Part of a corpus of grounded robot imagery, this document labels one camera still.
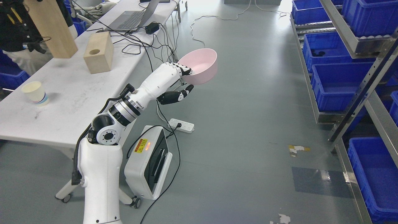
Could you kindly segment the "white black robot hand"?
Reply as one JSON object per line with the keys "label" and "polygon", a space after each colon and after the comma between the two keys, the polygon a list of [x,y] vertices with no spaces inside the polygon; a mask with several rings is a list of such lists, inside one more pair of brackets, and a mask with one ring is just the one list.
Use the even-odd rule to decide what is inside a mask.
{"label": "white black robot hand", "polygon": [[167,91],[167,89],[181,76],[190,74],[192,70],[187,66],[178,63],[163,63],[144,80],[130,98],[142,109],[147,107],[150,100],[158,100],[162,105],[180,102],[192,92],[194,86],[188,85],[181,91]]}

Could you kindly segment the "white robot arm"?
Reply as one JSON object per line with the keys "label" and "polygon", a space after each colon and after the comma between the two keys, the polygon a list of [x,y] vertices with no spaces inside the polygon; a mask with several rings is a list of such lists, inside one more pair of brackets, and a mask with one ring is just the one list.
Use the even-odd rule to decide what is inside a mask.
{"label": "white robot arm", "polygon": [[84,224],[121,224],[120,202],[133,202],[119,188],[122,145],[126,127],[140,115],[127,84],[116,98],[107,99],[79,137],[73,159],[72,185],[84,188]]}

